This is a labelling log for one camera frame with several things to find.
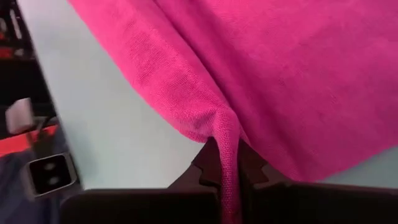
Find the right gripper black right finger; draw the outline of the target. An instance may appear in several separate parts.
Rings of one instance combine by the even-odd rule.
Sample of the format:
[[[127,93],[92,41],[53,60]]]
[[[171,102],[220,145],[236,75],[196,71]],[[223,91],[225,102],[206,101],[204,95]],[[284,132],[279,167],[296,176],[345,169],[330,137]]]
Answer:
[[[243,224],[398,224],[398,189],[294,181],[238,146]]]

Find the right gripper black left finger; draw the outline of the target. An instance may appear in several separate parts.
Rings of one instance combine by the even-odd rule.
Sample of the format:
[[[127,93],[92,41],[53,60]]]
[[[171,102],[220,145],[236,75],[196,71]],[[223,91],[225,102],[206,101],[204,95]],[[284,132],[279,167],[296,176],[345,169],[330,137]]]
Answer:
[[[86,190],[62,204],[60,224],[221,224],[221,163],[209,138],[165,189]]]

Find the magenta towel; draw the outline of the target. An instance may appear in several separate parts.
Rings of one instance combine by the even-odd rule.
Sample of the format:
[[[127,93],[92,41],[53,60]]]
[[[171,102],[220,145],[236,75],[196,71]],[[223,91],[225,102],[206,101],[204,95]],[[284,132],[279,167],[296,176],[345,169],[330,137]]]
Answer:
[[[167,122],[216,139],[224,224],[238,141],[319,180],[398,146],[398,0],[69,0]]]

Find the green table mat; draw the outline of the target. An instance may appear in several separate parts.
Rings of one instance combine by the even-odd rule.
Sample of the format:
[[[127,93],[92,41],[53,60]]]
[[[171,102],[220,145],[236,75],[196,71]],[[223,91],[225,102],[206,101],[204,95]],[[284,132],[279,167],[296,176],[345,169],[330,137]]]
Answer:
[[[86,189],[170,185],[204,142],[175,129],[130,85],[69,0],[17,0]],[[398,188],[398,146],[319,180]]]

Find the red orange strip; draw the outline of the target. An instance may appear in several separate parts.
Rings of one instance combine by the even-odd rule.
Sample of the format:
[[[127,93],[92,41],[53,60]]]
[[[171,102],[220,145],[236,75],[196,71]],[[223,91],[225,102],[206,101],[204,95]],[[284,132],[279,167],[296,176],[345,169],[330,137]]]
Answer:
[[[54,135],[54,132],[58,125],[52,125],[44,128],[50,135]],[[37,139],[38,131],[31,131],[29,134],[32,135],[33,140]],[[25,151],[29,148],[29,143],[26,138],[26,134],[20,134],[17,136],[11,136],[8,138],[0,139],[0,157],[6,154]]]

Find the white block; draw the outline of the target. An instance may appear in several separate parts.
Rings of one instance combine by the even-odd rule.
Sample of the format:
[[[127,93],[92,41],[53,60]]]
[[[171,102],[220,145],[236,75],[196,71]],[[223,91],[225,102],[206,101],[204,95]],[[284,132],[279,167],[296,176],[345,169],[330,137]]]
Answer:
[[[15,101],[5,112],[7,130],[11,134],[22,133],[34,125],[30,98]]]

